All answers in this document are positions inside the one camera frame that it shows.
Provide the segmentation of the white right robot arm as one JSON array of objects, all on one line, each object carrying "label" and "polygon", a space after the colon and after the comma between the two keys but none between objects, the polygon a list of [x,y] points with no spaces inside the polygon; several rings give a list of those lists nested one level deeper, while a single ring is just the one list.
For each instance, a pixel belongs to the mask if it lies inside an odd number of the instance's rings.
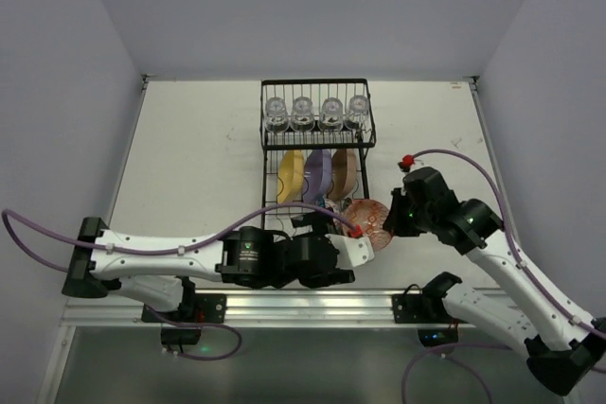
[{"label": "white right robot arm", "polygon": [[605,321],[579,307],[541,272],[502,219],[477,199],[460,201],[432,167],[408,173],[392,192],[384,229],[395,237],[432,234],[486,272],[514,303],[489,298],[450,272],[418,294],[393,297],[431,322],[457,319],[475,325],[517,352],[549,391],[566,396],[605,354]]}]

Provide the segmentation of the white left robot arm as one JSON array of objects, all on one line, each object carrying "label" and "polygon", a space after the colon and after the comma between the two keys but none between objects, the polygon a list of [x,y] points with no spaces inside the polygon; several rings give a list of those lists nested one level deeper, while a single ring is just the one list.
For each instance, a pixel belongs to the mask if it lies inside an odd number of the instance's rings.
[{"label": "white left robot arm", "polygon": [[82,221],[62,294],[100,299],[110,294],[147,306],[177,323],[212,322],[195,295],[195,279],[252,290],[298,282],[319,289],[354,282],[354,268],[372,258],[363,237],[324,231],[290,237],[253,226],[218,237],[132,237],[100,218]]}]

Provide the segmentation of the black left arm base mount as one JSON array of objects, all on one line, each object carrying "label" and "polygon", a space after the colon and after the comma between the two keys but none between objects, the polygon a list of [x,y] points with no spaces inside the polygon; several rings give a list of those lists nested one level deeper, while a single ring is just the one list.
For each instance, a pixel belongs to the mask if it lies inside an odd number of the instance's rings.
[{"label": "black left arm base mount", "polygon": [[213,328],[223,326],[227,296],[223,293],[194,293],[174,311],[160,312],[144,306],[141,321],[161,324],[160,343],[184,353]]}]

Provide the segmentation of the blue triangle patterned bowl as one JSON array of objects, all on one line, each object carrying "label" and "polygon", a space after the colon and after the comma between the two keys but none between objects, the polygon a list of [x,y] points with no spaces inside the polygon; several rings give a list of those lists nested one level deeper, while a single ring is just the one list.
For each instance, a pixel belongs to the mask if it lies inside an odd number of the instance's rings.
[{"label": "blue triangle patterned bowl", "polygon": [[339,205],[336,202],[333,202],[333,201],[325,199],[325,198],[320,198],[317,201],[317,205],[321,206],[331,212],[334,212],[334,213],[340,212]]}]

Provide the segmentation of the orange patterned ceramic bowl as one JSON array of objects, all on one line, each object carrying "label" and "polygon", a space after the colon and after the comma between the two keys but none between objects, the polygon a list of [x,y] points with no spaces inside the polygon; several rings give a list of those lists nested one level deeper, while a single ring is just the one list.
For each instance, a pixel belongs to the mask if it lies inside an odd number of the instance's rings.
[{"label": "orange patterned ceramic bowl", "polygon": [[375,252],[391,242],[392,235],[383,228],[388,214],[389,209],[384,204],[371,199],[353,200],[343,212],[348,221],[362,229]]}]

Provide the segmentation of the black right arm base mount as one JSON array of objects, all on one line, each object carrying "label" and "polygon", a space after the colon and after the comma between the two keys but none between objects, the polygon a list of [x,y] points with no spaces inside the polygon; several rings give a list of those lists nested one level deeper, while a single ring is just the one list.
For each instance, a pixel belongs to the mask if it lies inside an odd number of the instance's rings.
[{"label": "black right arm base mount", "polygon": [[426,348],[459,341],[459,320],[448,315],[441,301],[417,284],[392,294],[391,309],[394,323],[414,325]]}]

